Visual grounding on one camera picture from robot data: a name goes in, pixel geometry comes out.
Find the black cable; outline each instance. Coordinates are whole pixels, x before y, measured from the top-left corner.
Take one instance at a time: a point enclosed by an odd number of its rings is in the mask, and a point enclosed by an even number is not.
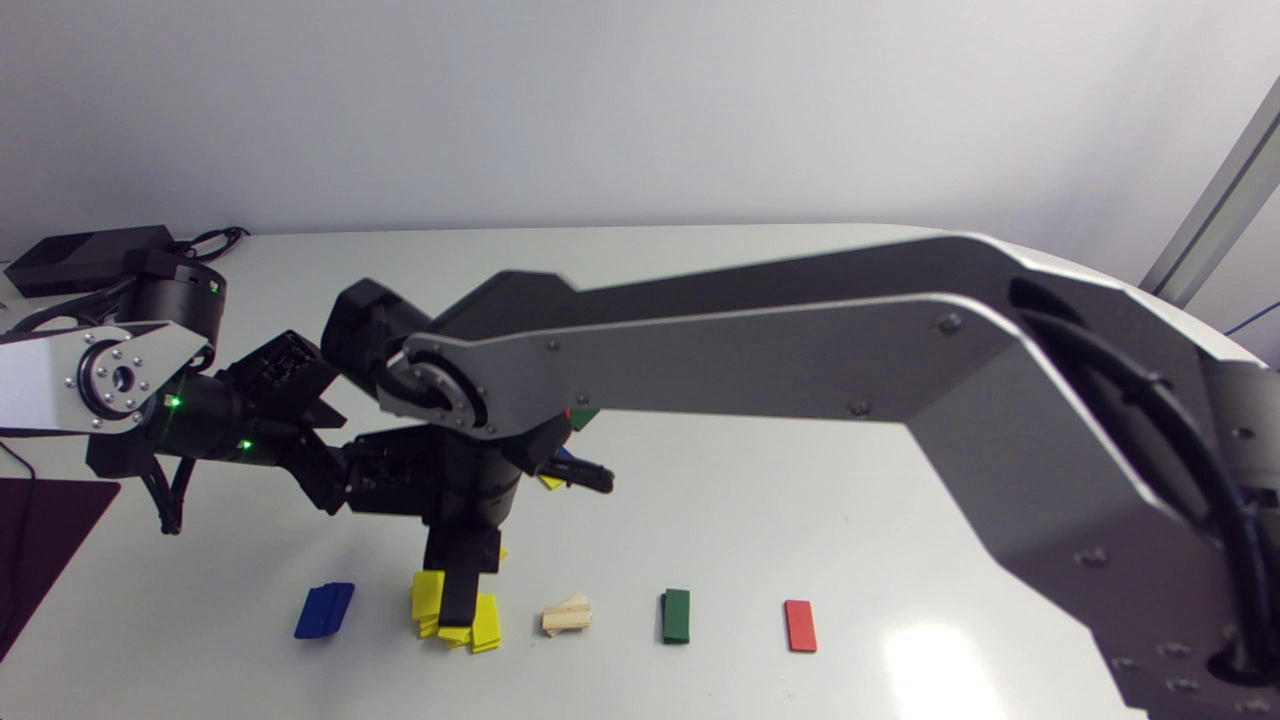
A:
[[[175,252],[177,255],[182,255],[184,258],[191,258],[192,260],[200,260],[201,263],[210,263],[225,255],[228,251],[230,251],[232,247],[236,247],[236,245],[241,241],[241,238],[250,234],[253,233],[248,232],[247,229],[239,225],[232,225],[228,228],[200,233],[198,236],[196,236],[193,240],[189,241],[174,242],[170,246],[170,251]],[[220,247],[205,254],[200,254],[197,251],[196,249],[197,245],[209,242],[210,240],[214,240],[216,237],[225,238],[225,241]]]
[[[59,302],[44,310],[36,310],[31,315],[14,323],[9,332],[32,332],[40,325],[44,325],[54,318],[70,316],[84,314],[86,316],[93,315],[93,310],[101,311],[102,306],[111,305],[114,307],[115,302],[119,300],[129,287],[133,286],[134,278],[124,278],[111,287],[102,288],[88,295],[82,295],[79,297],[73,297],[65,302]]]
[[[1262,315],[1266,315],[1267,313],[1270,313],[1270,311],[1275,310],[1276,307],[1280,307],[1280,300],[1277,300],[1276,302],[1272,302],[1271,305],[1267,305],[1267,306],[1266,306],[1266,307],[1263,307],[1262,310],[1258,310],[1257,313],[1254,313],[1254,314],[1249,315],[1249,319],[1248,319],[1248,320],[1244,320],[1244,322],[1243,322],[1243,323],[1240,323],[1239,325],[1235,325],[1234,328],[1231,328],[1231,329],[1226,331],[1226,332],[1225,332],[1225,333],[1222,333],[1222,334],[1233,334],[1233,333],[1235,333],[1235,332],[1238,332],[1238,331],[1243,331],[1243,329],[1244,329],[1245,327],[1248,327],[1248,325],[1249,325],[1249,324],[1251,324],[1251,323],[1252,323],[1253,320],[1257,320],[1258,318],[1261,318]]]
[[[178,462],[178,470],[173,474],[173,487],[170,488],[170,524],[173,534],[182,532],[182,503],[187,500],[187,486],[191,484],[191,473],[196,469],[195,457],[183,457]]]
[[[4,442],[0,442],[0,450],[4,450],[5,454],[18,462],[22,462],[22,465],[27,468],[27,473],[31,475],[31,484],[27,487],[27,497],[22,503],[22,515],[18,520],[18,534],[13,543],[13,557],[9,564],[9,607],[5,609],[4,621],[0,621],[0,635],[3,635],[5,630],[9,629],[9,623],[13,621],[13,615],[18,610],[18,565],[22,562],[22,546],[27,537],[31,505],[32,498],[36,497],[36,483],[38,479],[36,478],[36,469],[31,466],[31,462],[27,462],[26,457],[14,452],[13,448]]]
[[[1170,392],[1169,383],[1079,325],[1036,311],[1024,311],[1023,316],[1068,357],[1083,363],[1115,384],[1124,393],[1124,401],[1146,414],[1187,466],[1210,507],[1211,520],[1222,542],[1248,660],[1257,669],[1272,670],[1276,643],[1271,624],[1274,598],[1270,568],[1266,562],[1268,541],[1230,471]]]

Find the white wall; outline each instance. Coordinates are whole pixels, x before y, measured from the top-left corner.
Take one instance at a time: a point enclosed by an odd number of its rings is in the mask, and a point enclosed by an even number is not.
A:
[[[1137,281],[1274,0],[5,0],[0,258],[55,232],[879,220]]]

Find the black hose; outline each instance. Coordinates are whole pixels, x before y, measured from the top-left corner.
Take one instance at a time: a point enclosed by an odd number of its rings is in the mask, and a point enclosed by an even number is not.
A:
[[[1231,577],[1240,639],[1249,662],[1275,666],[1272,597],[1267,538],[1222,460],[1212,451],[1194,419],[1170,392],[1169,383],[1094,333],[1044,313],[1023,316],[1051,346],[1092,368],[1115,384],[1124,401],[1139,407],[1187,466],[1210,509]]]

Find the blue block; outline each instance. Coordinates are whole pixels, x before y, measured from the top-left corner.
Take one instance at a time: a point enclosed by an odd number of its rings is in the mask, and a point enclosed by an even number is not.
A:
[[[342,619],[347,615],[347,606],[351,605],[353,594],[356,594],[353,583],[328,583],[311,588],[306,603],[302,605],[302,615],[298,616],[293,637],[315,639],[337,633],[338,628],[342,628]]]

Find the red block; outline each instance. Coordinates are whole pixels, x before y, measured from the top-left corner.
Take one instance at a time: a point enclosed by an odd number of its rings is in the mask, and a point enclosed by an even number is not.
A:
[[[818,652],[818,637],[813,633],[813,609],[808,600],[788,600],[787,639],[791,652]]]

